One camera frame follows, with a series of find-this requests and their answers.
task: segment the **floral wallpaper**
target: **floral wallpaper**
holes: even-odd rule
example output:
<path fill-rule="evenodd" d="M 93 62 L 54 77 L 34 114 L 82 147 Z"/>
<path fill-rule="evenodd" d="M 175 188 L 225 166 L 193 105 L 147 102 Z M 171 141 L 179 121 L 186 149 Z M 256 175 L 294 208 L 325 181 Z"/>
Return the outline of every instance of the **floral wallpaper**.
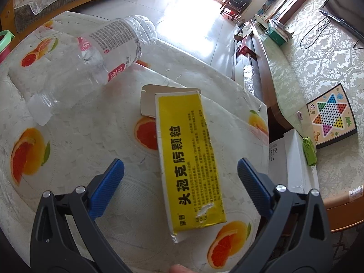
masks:
<path fill-rule="evenodd" d="M 327 198 L 356 188 L 364 180 L 364 49 L 354 50 L 357 39 L 333 22 L 312 47 L 300 48 L 303 36 L 324 18 L 318 11 L 324 2 L 307 0 L 301 6 L 286 24 L 294 36 L 281 48 L 307 102 L 341 83 L 356 119 L 358 134 L 317 151 L 320 191 Z M 317 34 L 308 35 L 303 46 L 308 46 Z"/>

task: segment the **empty water bottle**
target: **empty water bottle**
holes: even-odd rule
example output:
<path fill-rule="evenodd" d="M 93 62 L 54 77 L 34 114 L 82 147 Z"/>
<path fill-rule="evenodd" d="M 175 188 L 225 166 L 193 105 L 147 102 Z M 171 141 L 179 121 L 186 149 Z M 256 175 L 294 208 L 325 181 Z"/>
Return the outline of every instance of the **empty water bottle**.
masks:
<path fill-rule="evenodd" d="M 140 15 L 117 18 L 78 38 L 27 106 L 39 125 L 107 84 L 155 44 L 153 23 Z"/>

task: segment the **green plastic handle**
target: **green plastic handle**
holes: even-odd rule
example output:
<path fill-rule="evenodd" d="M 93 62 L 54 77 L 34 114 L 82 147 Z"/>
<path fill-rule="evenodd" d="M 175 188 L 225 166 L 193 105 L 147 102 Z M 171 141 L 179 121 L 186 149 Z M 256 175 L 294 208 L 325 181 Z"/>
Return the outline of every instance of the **green plastic handle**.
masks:
<path fill-rule="evenodd" d="M 0 32 L 0 37 L 1 36 L 4 36 L 4 37 L 0 41 L 0 52 L 2 52 L 10 44 L 11 40 L 13 40 L 14 37 L 15 37 L 8 30 L 5 30 L 5 31 Z"/>

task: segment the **television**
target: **television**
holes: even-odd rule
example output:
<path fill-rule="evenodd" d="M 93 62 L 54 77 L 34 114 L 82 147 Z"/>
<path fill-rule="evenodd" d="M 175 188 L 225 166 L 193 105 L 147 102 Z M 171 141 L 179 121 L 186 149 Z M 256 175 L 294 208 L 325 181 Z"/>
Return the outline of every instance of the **television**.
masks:
<path fill-rule="evenodd" d="M 364 12 L 355 0 L 326 0 L 319 11 L 364 43 Z"/>

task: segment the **white bottle cap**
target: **white bottle cap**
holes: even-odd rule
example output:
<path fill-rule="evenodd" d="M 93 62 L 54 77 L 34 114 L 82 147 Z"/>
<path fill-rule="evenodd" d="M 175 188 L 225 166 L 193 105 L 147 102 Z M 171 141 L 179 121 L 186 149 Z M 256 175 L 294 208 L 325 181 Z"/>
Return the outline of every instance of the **white bottle cap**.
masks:
<path fill-rule="evenodd" d="M 39 94 L 34 94 L 27 102 L 29 113 L 41 126 L 47 124 L 52 116 L 50 108 L 43 102 Z"/>

